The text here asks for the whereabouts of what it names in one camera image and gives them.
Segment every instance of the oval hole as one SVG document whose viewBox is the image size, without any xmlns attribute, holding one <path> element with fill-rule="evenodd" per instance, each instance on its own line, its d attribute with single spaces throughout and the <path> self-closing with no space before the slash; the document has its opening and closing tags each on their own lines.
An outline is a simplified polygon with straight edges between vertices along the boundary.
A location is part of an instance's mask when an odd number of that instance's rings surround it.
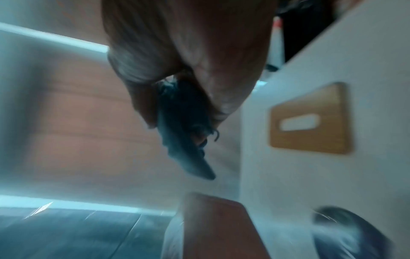
<svg viewBox="0 0 410 259">
<path fill-rule="evenodd" d="M 317 128 L 319 124 L 320 116 L 311 113 L 283 119 L 279 122 L 279 128 L 281 131 L 302 131 Z"/>
</svg>

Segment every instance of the wooden panel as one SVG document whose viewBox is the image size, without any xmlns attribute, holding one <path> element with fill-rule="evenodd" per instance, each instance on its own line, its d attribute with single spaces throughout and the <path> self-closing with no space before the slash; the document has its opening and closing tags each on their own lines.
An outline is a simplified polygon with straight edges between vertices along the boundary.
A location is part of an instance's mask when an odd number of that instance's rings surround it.
<svg viewBox="0 0 410 259">
<path fill-rule="evenodd" d="M 305 151 L 345 154 L 350 149 L 345 85 L 334 83 L 277 105 L 270 112 L 270 145 Z M 284 119 L 317 114 L 319 125 L 309 130 L 283 131 Z"/>
</svg>

